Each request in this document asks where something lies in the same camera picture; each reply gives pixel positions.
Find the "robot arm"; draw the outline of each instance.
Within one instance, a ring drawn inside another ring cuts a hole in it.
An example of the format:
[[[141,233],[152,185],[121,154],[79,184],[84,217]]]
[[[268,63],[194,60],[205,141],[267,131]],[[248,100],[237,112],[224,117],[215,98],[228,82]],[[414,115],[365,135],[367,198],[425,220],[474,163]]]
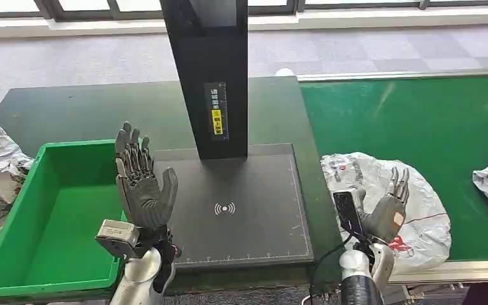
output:
[[[394,255],[388,243],[399,233],[405,220],[408,179],[409,171],[405,169],[398,181],[397,168],[393,168],[389,189],[371,214],[363,211],[365,191],[362,189],[354,187],[332,195],[341,227],[358,240],[354,249],[343,253],[339,259],[343,305],[383,303],[381,290],[388,283],[394,266]]]

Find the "gray carpet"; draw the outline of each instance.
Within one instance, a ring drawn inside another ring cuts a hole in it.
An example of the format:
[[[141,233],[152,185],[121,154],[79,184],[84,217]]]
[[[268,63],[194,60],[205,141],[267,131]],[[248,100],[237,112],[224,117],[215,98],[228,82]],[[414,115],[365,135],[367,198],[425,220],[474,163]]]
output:
[[[488,68],[488,25],[249,34],[251,77]],[[10,88],[177,80],[165,34],[0,40],[0,101]]]

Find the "green crate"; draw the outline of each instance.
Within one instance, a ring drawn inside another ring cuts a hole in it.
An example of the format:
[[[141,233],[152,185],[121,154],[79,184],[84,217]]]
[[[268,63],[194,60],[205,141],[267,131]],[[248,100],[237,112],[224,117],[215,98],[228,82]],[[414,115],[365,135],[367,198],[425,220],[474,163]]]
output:
[[[0,232],[0,297],[110,287],[119,260],[94,239],[121,220],[114,141],[46,144]]]

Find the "robotic hand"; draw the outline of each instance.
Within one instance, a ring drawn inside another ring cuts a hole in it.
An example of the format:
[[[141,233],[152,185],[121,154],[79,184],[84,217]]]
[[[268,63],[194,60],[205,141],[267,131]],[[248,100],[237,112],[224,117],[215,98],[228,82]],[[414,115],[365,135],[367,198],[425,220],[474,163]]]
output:
[[[139,145],[139,129],[126,122],[115,141],[117,188],[128,222],[105,220],[96,240],[113,256],[125,260],[124,276],[111,305],[162,304],[175,275],[173,244],[167,223],[179,186],[173,168],[163,172],[163,188],[154,173],[149,138]]]
[[[405,205],[409,198],[409,171],[401,179],[397,168],[386,194],[371,214],[363,211],[363,189],[351,188],[333,194],[341,227],[358,242],[353,250],[339,259],[342,267],[342,304],[382,304],[380,291],[386,286],[394,266],[388,243],[399,233],[405,221]]]

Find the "green table surface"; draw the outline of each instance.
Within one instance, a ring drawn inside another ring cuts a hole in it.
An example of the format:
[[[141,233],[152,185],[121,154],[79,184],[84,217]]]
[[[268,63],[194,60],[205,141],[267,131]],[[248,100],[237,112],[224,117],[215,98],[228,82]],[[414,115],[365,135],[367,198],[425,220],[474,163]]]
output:
[[[250,144],[294,145],[313,252],[319,257],[338,244],[340,236],[299,83],[296,78],[250,79],[248,108]],[[12,89],[0,105],[0,125],[30,156],[47,142],[112,139],[124,121],[150,136],[151,149],[195,147],[178,82]],[[318,283],[339,279],[337,256],[332,255],[322,265],[316,276]],[[285,265],[179,274],[171,291],[299,285],[308,282],[308,268]],[[77,297],[84,299],[85,292]]]
[[[416,168],[451,221],[450,261],[488,261],[488,76],[301,85],[319,155],[360,151]]]
[[[450,260],[488,260],[488,200],[471,181],[473,170],[488,165],[488,76],[304,84],[255,78],[249,113],[250,144],[295,147],[316,258],[340,242],[320,156],[361,151],[399,159],[426,177],[451,219]],[[0,105],[0,125],[31,156],[46,142],[111,139],[124,120],[150,135],[155,149],[194,146],[177,82],[14,89]],[[339,280],[338,257],[321,266],[318,283]],[[183,274],[172,291],[297,285],[308,282],[309,269]]]

